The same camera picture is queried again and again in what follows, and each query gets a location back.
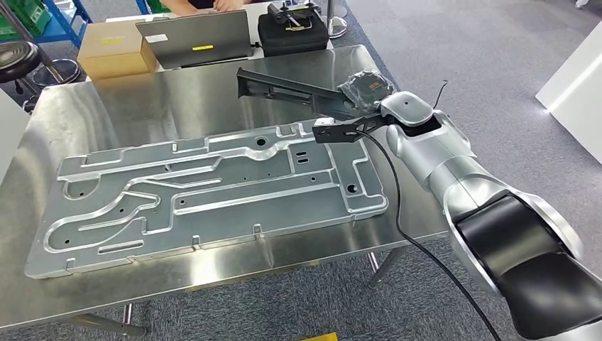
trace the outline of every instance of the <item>black bracket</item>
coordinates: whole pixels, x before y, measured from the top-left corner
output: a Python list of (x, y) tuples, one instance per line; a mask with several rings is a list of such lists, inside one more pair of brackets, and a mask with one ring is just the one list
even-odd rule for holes
[(239, 97), (262, 97), (308, 105), (313, 112), (330, 116), (337, 121), (356, 119), (353, 103), (340, 91), (316, 87), (284, 78), (264, 75), (239, 68)]
[(381, 114), (372, 114), (341, 123), (316, 125), (312, 127), (312, 131), (319, 144), (353, 143), (363, 137), (363, 134), (358, 131), (369, 134), (382, 126), (393, 123), (395, 123), (395, 119), (392, 116), (383, 117)]

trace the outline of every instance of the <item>person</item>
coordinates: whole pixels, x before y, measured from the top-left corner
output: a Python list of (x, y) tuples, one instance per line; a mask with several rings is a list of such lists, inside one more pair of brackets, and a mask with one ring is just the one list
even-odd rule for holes
[(161, 3), (178, 16), (209, 13), (211, 10), (226, 12), (240, 9), (253, 0), (161, 0)]

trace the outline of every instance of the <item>desk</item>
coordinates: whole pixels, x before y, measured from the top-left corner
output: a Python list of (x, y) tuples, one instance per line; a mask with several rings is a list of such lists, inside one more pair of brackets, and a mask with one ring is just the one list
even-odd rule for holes
[[(393, 203), (385, 214), (354, 223), (61, 278), (37, 280), (23, 274), (64, 157), (314, 118), (302, 105), (238, 99), (239, 66), (327, 88), (376, 68), (363, 46), (352, 46), (44, 89), (0, 185), (0, 329), (408, 244), (395, 230)], [(384, 141), (384, 130), (376, 137)], [(395, 197), (386, 160), (375, 146), (366, 145), (386, 195)], [(405, 231), (422, 242), (445, 236), (435, 199), (401, 161), (393, 160), (401, 180)]]
[[(248, 34), (251, 39), (251, 43), (260, 43), (259, 32), (257, 31), (257, 25), (259, 24), (259, 16), (261, 14), (265, 14), (268, 12), (268, 6), (270, 6), (270, 2), (260, 2), (257, 4), (248, 4), (244, 5), (243, 9), (247, 13), (248, 18)], [(144, 19), (144, 21), (152, 21), (153, 18), (177, 18), (178, 16), (173, 13), (157, 13), (157, 14), (143, 14), (141, 16), (122, 16), (118, 18), (108, 18), (106, 20), (107, 23), (111, 23), (114, 21), (127, 21), (127, 20), (140, 20)], [(328, 49), (332, 49), (332, 42), (328, 40)], [(254, 48), (253, 55), (249, 57), (249, 59), (257, 59), (263, 58), (263, 49)], [(157, 64), (157, 71), (164, 71), (161, 65)]]

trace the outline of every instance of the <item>gray carpet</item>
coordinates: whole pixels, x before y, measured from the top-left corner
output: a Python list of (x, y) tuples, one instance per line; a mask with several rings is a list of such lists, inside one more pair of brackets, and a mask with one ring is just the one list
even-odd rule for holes
[[(402, 89), (428, 101), (448, 80), (440, 108), (471, 139), (484, 166), (557, 207), (586, 242), (586, 264), (602, 274), (602, 166), (534, 98), (600, 21), (599, 10), (577, 11), (571, 0), (347, 1), (357, 20), (348, 17), (351, 31), (336, 44), (367, 44)], [(97, 20), (137, 13), (131, 0), (85, 3)], [(68, 44), (44, 47), (51, 55), (74, 53)], [(503, 340), (514, 340), (503, 301), (475, 287), (446, 241), (427, 247), (466, 283)], [(406, 253), (373, 291), (362, 256), (135, 304), (134, 322), (151, 329), (142, 340), (160, 341), (293, 341), (331, 331), (350, 341), (492, 340), (442, 272), (416, 249)], [(0, 339), (125, 337), (48, 323)]]

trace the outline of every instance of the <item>laptop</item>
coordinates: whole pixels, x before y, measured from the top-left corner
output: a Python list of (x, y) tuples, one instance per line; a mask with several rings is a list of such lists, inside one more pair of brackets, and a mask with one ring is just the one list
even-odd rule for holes
[(244, 10), (162, 19), (136, 27), (165, 69), (252, 55)]

